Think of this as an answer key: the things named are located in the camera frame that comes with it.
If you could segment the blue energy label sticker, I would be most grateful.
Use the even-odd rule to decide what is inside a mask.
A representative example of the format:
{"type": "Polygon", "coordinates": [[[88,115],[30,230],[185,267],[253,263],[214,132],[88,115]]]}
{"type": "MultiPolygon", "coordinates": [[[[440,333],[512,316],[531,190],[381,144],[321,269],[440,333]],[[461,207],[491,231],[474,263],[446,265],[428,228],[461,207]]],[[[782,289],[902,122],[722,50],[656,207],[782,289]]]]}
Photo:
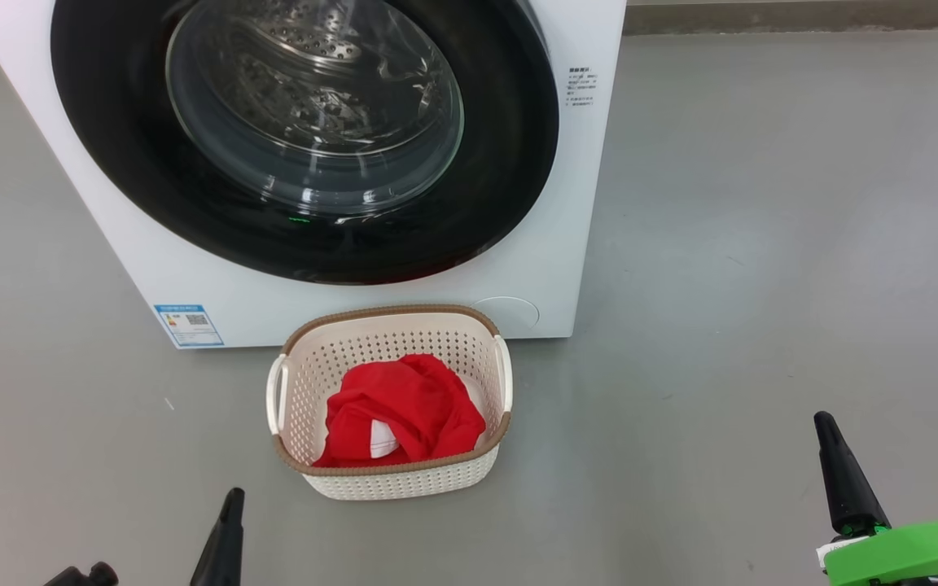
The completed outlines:
{"type": "Polygon", "coordinates": [[[175,348],[223,348],[225,342],[202,305],[154,305],[175,348]]]}

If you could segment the round white filter cover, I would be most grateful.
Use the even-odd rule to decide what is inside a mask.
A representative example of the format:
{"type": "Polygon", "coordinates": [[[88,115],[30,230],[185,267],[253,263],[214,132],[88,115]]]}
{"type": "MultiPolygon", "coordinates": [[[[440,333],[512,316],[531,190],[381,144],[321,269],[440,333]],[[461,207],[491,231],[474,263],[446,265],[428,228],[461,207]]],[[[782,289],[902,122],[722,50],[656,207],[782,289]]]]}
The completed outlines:
{"type": "Polygon", "coordinates": [[[471,305],[501,331],[530,331],[539,321],[540,312],[535,304],[514,296],[492,296],[471,305]]]}

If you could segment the white front-load washing machine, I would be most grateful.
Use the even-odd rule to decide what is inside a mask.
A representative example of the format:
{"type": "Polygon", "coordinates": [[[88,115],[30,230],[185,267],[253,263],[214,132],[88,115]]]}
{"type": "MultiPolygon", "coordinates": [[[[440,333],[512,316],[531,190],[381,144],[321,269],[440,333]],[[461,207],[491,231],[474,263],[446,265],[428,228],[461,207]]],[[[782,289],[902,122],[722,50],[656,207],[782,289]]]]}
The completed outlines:
{"type": "Polygon", "coordinates": [[[0,0],[0,67],[160,324],[154,305],[202,305],[224,348],[268,348],[328,314],[413,304],[471,308],[484,298],[514,296],[535,304],[540,318],[530,331],[500,330],[503,337],[573,333],[627,2],[614,5],[613,47],[547,50],[559,96],[557,153],[539,199],[505,238],[428,277],[331,285],[275,277],[213,255],[116,188],[82,145],[57,92],[50,52],[56,1],[0,0]]]}

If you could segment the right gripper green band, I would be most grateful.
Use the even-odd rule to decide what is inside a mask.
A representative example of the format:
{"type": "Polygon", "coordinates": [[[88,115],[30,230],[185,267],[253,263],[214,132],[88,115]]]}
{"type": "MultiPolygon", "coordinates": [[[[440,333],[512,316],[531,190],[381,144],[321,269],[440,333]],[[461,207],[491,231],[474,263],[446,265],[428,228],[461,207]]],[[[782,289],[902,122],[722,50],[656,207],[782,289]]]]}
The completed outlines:
{"type": "Polygon", "coordinates": [[[829,412],[817,412],[813,422],[831,527],[837,536],[867,536],[817,550],[831,586],[938,576],[938,522],[891,529],[836,419],[829,412]]]}

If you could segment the steel perforated washer drum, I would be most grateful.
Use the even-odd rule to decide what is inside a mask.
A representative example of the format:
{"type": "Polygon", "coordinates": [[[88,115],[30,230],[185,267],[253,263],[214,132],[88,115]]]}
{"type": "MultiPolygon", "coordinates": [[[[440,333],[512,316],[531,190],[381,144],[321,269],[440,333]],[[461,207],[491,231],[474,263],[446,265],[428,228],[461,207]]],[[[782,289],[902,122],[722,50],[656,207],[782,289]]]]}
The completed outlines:
{"type": "Polygon", "coordinates": [[[173,112],[209,162],[310,215],[407,204],[464,136],[453,68],[386,0],[198,0],[164,70],[173,112]]]}

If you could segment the cream basket with brown rim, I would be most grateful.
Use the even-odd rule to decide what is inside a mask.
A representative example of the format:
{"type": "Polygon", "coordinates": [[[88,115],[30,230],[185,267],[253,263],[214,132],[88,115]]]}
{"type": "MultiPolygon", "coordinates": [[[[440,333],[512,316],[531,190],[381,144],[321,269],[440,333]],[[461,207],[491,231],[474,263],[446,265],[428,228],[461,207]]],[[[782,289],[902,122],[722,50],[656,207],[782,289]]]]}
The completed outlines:
{"type": "Polygon", "coordinates": [[[337,501],[388,501],[469,488],[491,471],[511,424],[513,370],[505,339],[476,308],[391,305],[326,315],[302,324],[275,357],[265,416],[277,456],[337,501]],[[327,444],[327,400],[353,367],[413,353],[438,357],[465,383],[484,433],[468,453],[369,468],[315,465],[327,444]]]}

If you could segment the black round glass washer door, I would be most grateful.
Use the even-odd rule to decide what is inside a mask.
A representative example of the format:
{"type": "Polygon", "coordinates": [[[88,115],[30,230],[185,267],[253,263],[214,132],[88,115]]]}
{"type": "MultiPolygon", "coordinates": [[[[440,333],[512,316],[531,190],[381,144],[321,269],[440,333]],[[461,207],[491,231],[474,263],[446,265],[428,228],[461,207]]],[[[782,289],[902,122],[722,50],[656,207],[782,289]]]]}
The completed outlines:
{"type": "Polygon", "coordinates": [[[57,0],[57,92],[90,157],[123,195],[180,238],[293,281],[376,285],[428,277],[481,255],[539,199],[559,140],[546,46],[515,7],[420,0],[409,16],[440,47],[465,126],[443,177],[405,205],[316,216],[243,188],[187,137],[173,112],[166,53],[147,47],[178,5],[57,0]]]}

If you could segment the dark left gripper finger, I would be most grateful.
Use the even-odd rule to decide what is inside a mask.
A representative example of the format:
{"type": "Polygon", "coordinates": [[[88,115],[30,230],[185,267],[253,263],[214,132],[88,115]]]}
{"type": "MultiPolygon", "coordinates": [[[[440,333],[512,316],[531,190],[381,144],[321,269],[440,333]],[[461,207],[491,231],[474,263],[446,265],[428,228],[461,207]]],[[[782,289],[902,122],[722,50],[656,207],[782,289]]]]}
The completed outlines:
{"type": "Polygon", "coordinates": [[[241,584],[245,491],[232,488],[221,505],[211,534],[196,564],[190,586],[239,586],[241,584]]]}

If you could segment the red and white garment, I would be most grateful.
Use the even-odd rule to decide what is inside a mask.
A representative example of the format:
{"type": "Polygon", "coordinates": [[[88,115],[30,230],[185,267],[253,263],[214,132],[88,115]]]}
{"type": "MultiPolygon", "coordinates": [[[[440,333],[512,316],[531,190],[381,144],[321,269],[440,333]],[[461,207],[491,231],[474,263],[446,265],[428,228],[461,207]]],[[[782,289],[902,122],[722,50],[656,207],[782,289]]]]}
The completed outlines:
{"type": "Polygon", "coordinates": [[[465,383],[432,355],[357,365],[327,400],[323,468],[406,465],[468,453],[485,431],[465,383]]]}

